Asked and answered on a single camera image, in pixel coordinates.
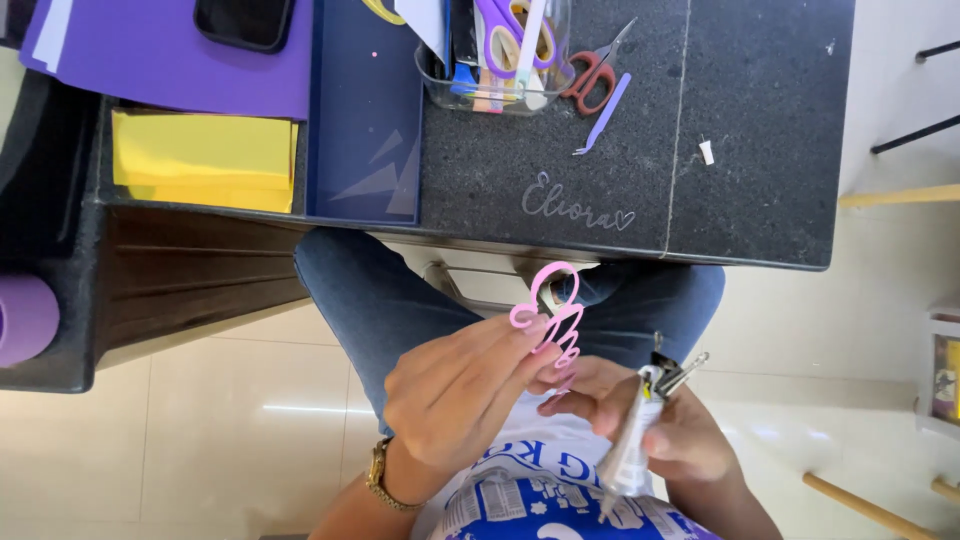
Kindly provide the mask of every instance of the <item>gold wristwatch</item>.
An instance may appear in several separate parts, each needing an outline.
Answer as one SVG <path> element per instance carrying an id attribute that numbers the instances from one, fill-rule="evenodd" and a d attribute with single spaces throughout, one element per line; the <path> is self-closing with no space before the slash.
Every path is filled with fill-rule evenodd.
<path id="1" fill-rule="evenodd" d="M 387 493 L 387 490 L 383 489 L 383 486 L 380 485 L 380 482 L 383 481 L 383 470 L 387 462 L 387 445 L 390 444 L 393 437 L 387 437 L 382 441 L 376 443 L 376 447 L 373 449 L 373 462 L 370 464 L 370 475 L 367 476 L 367 487 L 373 491 L 373 494 L 380 498 L 380 501 L 388 504 L 390 508 L 394 510 L 400 510 L 401 512 L 409 512 L 411 510 L 419 510 L 423 508 L 426 503 L 421 504 L 404 504 L 394 499 Z"/>

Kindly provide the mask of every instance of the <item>pink cake topper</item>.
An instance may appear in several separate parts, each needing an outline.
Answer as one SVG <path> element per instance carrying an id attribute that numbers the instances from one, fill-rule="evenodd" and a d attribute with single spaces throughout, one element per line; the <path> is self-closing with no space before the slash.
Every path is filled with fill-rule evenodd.
<path id="1" fill-rule="evenodd" d="M 576 269 L 570 265 L 569 262 L 552 262 L 547 264 L 540 270 L 537 275 L 534 277 L 533 283 L 530 285 L 530 304 L 517 304 L 513 309 L 510 310 L 510 324 L 514 325 L 515 328 L 526 328 L 530 326 L 530 321 L 520 322 L 516 320 L 516 317 L 524 312 L 529 311 L 532 314 L 536 315 L 540 312 L 537 304 L 537 293 L 540 291 L 540 286 L 543 285 L 543 282 L 550 277 L 550 274 L 557 272 L 558 270 L 568 270 L 573 276 L 573 291 L 570 292 L 570 297 L 566 300 L 566 304 L 560 308 L 560 311 L 556 315 L 550 318 L 547 321 L 547 335 L 543 340 L 543 343 L 540 343 L 536 348 L 534 348 L 532 353 L 539 353 L 542 351 L 546 344 L 553 341 L 557 336 L 557 331 L 560 330 L 560 323 L 569 317 L 570 315 L 576 314 L 577 318 L 573 321 L 573 324 L 570 325 L 570 329 L 566 331 L 560 339 L 557 340 L 557 345 L 564 348 L 564 353 L 557 358 L 557 361 L 553 363 L 554 367 L 562 370 L 561 379 L 564 382 L 557 388 L 557 393 L 545 402 L 545 406 L 551 406 L 556 403 L 565 393 L 570 391 L 570 386 L 573 385 L 573 380 L 576 377 L 576 373 L 573 370 L 573 360 L 577 359 L 577 356 L 580 355 L 580 348 L 574 347 L 577 342 L 577 337 L 580 335 L 577 332 L 577 325 L 580 324 L 580 318 L 584 316 L 584 305 L 583 304 L 574 304 L 573 300 L 577 297 L 577 291 L 580 289 L 580 276 L 577 275 Z"/>

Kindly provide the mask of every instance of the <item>phone case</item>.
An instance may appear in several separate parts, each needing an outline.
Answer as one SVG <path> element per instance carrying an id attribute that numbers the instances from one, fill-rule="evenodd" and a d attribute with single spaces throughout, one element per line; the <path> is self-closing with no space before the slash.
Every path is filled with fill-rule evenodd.
<path id="1" fill-rule="evenodd" d="M 294 13 L 294 0 L 284 0 L 283 6 L 283 15 L 280 20 L 282 20 L 282 26 L 280 28 L 280 34 L 277 40 L 266 47 L 262 45 L 257 45 L 255 43 L 249 43 L 241 39 L 234 39 L 232 37 L 223 37 L 218 34 L 213 34 L 212 32 L 207 32 L 200 27 L 200 21 L 197 20 L 200 14 L 200 6 L 194 4 L 193 8 L 193 25 L 197 28 L 197 31 L 204 35 L 210 41 L 217 43 L 222 43 L 224 45 L 229 45 L 231 47 L 236 47 L 238 49 L 246 49 L 248 51 L 254 51 L 255 53 L 263 53 L 265 55 L 275 55 L 276 53 L 283 50 L 283 47 L 287 44 L 287 35 L 290 33 L 290 19 L 293 17 Z"/>

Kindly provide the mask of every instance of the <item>rolled purple foam sheet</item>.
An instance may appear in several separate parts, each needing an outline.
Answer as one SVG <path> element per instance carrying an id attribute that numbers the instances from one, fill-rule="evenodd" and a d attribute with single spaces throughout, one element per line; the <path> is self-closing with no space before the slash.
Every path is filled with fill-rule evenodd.
<path id="1" fill-rule="evenodd" d="M 59 325 L 57 297 L 43 280 L 0 275 L 0 368 L 42 353 Z"/>

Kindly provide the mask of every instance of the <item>person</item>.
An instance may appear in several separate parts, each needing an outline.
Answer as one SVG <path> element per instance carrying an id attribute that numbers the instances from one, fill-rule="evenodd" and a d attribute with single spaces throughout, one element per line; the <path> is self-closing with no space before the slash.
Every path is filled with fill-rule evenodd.
<path id="1" fill-rule="evenodd" d="M 776 540 L 733 449 L 681 386 L 647 431 L 649 469 L 669 504 L 621 498 L 600 523 L 596 463 L 636 395 L 636 370 L 661 352 L 683 360 L 719 305 L 715 266 L 629 261 L 580 273 L 577 377 L 559 385 L 544 314 L 525 329 L 484 320 L 412 272 L 366 233 L 318 228 L 295 254 L 300 279 L 353 363 L 392 436 L 348 485 L 311 540 L 727 538 Z M 553 287 L 566 302 L 568 287 Z"/>

